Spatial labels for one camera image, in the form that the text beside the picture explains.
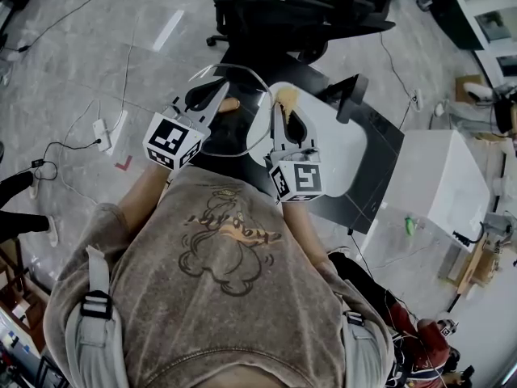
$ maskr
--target strap buckle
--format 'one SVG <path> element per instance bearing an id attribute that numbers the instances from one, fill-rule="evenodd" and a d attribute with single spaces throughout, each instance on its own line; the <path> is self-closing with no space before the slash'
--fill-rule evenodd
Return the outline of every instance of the strap buckle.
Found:
<path id="1" fill-rule="evenodd" d="M 348 323 L 352 325 L 356 325 L 358 327 L 364 327 L 364 320 L 363 315 L 358 314 L 357 312 L 352 312 L 351 310 L 348 310 L 344 313 L 345 316 L 347 316 Z"/>
<path id="2" fill-rule="evenodd" d="M 112 308 L 111 297 L 101 290 L 94 290 L 82 299 L 81 315 L 111 320 Z"/>

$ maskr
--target floor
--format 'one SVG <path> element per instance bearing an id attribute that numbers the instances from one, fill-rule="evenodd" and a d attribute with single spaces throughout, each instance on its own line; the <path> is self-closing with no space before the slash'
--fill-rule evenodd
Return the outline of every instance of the floor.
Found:
<path id="1" fill-rule="evenodd" d="M 30 44 L 85 1 L 31 0 L 11 22 L 7 45 Z M 408 91 L 422 91 L 422 111 L 411 108 L 402 130 L 426 129 L 435 103 L 452 93 L 454 78 L 479 69 L 472 56 L 456 49 L 414 0 L 394 0 L 389 17 L 397 26 L 384 33 L 384 42 L 394 67 Z M 166 24 L 176 25 L 162 39 Z M 13 61 L 14 69 L 9 86 L 0 89 L 0 140 L 6 146 L 0 179 L 41 158 L 46 145 L 63 140 L 83 114 L 67 143 L 93 141 L 91 125 L 97 115 L 110 128 L 122 108 L 128 113 L 112 156 L 100 154 L 95 147 L 64 150 L 57 179 L 40 184 L 37 200 L 22 193 L 6 206 L 52 214 L 56 219 L 61 239 L 57 248 L 51 248 L 42 234 L 21 238 L 26 263 L 32 264 L 44 285 L 51 287 L 56 280 L 95 202 L 117 202 L 145 168 L 141 139 L 152 112 L 161 111 L 174 90 L 196 71 L 221 59 L 225 44 L 209 48 L 204 42 L 215 32 L 214 26 L 212 0 L 94 0 L 49 30 L 28 53 L 2 53 Z M 408 97 L 393 74 L 380 35 L 331 41 L 326 55 L 313 66 L 333 81 L 365 74 L 370 79 L 366 100 L 401 125 Z M 94 99 L 99 100 L 100 111 Z M 59 154 L 60 148 L 54 145 L 46 158 L 57 161 Z M 52 176 L 52 168 L 45 168 L 44 174 Z M 329 249 L 353 248 L 345 227 L 319 217 L 314 221 Z M 354 237 L 361 246 L 364 236 Z M 432 317 L 453 294 L 436 274 L 448 248 L 449 241 L 432 229 L 409 237 L 400 221 L 387 221 L 365 247 L 365 257 L 381 284 L 404 298 L 417 315 Z"/>

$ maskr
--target black office chair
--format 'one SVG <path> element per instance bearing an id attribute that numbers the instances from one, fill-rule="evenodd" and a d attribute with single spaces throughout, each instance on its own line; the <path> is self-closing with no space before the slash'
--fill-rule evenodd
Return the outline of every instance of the black office chair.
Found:
<path id="1" fill-rule="evenodd" d="M 385 21 L 389 2 L 343 0 L 339 6 L 313 0 L 213 0 L 217 31 L 208 46 L 228 41 L 261 54 L 299 52 L 306 64 L 321 57 L 333 39 L 382 32 L 395 26 Z"/>

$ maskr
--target cartoon print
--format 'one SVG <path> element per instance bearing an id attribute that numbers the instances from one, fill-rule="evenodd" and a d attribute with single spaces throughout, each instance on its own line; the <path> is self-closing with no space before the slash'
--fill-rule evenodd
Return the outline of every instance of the cartoon print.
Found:
<path id="1" fill-rule="evenodd" d="M 229 296 L 251 292 L 253 283 L 262 275 L 263 264 L 272 266 L 275 262 L 273 255 L 263 250 L 282 237 L 263 228 L 250 228 L 250 221 L 254 221 L 246 220 L 235 209 L 237 199 L 238 192 L 229 188 L 213 192 L 203 214 L 186 221 L 199 224 L 200 230 L 183 236 L 182 245 L 188 250 L 179 257 L 182 272 L 193 277 L 209 274 Z M 221 244 L 230 254 L 221 257 Z"/>

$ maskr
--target black table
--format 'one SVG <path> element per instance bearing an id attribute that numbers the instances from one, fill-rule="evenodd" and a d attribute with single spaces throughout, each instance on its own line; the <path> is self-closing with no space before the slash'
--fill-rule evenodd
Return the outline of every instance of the black table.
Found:
<path id="1" fill-rule="evenodd" d="M 258 53 L 241 53 L 229 48 L 221 63 L 248 66 L 268 86 L 276 82 L 290 82 L 317 95 L 329 85 L 325 75 L 287 54 L 260 57 Z M 258 91 L 260 86 L 247 72 L 226 69 L 218 70 L 217 74 L 225 75 L 230 80 L 229 94 L 241 101 L 241 107 L 236 112 L 216 117 L 211 125 L 212 136 L 204 149 L 220 154 L 236 154 L 246 149 L 247 131 L 259 109 L 263 93 Z M 312 213 L 366 234 L 388 187 L 404 135 L 366 103 L 351 118 L 364 129 L 367 136 L 366 151 L 354 182 L 343 196 L 323 196 L 306 205 Z M 242 179 L 258 190 L 276 196 L 266 168 L 248 154 L 240 158 L 214 158 L 197 154 L 191 163 Z"/>

